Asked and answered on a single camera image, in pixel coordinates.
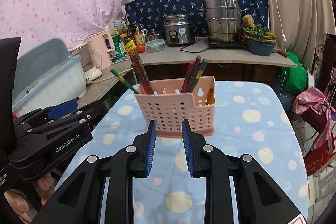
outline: pink dot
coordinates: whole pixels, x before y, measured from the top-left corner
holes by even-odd
[[[153,182],[154,182],[155,185],[160,185],[162,183],[162,179],[160,179],[160,178],[154,178]]]

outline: human hand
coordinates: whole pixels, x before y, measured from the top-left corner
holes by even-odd
[[[40,180],[38,180],[38,185],[41,188],[42,197],[41,197],[41,204],[44,205],[51,195],[54,193],[53,179],[51,175],[48,173]],[[13,208],[14,212],[26,222],[31,222],[31,218],[27,215],[27,211],[29,211],[29,205],[25,199],[20,196],[19,194],[8,190],[4,193],[5,198],[7,199],[10,206]]]

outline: green chopstick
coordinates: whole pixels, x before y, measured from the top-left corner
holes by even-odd
[[[198,72],[197,72],[197,75],[194,79],[194,82],[193,84],[191,85],[190,89],[189,89],[189,92],[193,92],[194,88],[196,87],[199,79],[201,78],[202,74],[203,74],[203,71],[205,70],[205,67],[207,66],[208,64],[208,60],[206,59],[203,59],[203,62],[201,64],[201,67],[199,68]]]
[[[129,82],[125,80],[124,77],[120,76],[119,73],[117,73],[114,69],[111,69],[111,72],[120,80],[121,83],[123,83],[126,87],[128,87],[130,90],[132,90],[136,94],[140,94],[138,91],[134,89],[134,87],[131,86]]]

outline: stainless steel pot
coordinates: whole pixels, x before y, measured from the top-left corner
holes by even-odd
[[[146,34],[145,40],[146,42],[157,40],[163,38],[163,33],[161,31],[155,31],[154,29],[151,30],[150,33]]]
[[[194,22],[190,15],[167,15],[164,23],[167,45],[186,46],[195,42]]]
[[[209,39],[236,42],[241,32],[242,11],[238,0],[205,0],[204,12]]]

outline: white sticker with red border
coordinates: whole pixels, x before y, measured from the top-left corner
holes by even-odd
[[[307,223],[306,223],[305,218],[303,217],[303,215],[298,215],[296,218],[294,218],[288,224],[307,224]]]

